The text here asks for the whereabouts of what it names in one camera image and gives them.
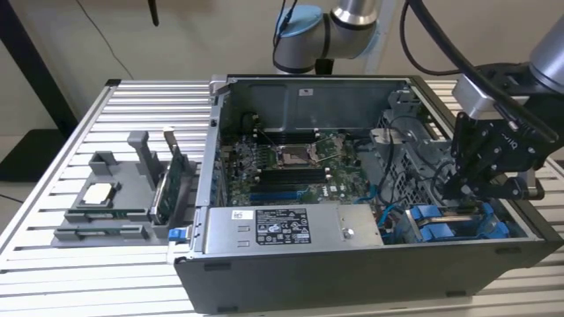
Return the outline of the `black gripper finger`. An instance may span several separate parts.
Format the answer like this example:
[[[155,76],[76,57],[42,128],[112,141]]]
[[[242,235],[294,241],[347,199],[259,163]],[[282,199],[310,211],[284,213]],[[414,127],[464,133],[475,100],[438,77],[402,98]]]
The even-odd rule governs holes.
[[[466,176],[458,172],[455,173],[451,178],[446,181],[443,186],[443,199],[454,200],[462,199],[466,196],[463,192],[463,187],[467,185],[467,178]]]
[[[472,195],[479,199],[490,199],[487,195],[487,189],[490,186],[490,180],[486,178],[467,178],[466,184],[468,185]]]

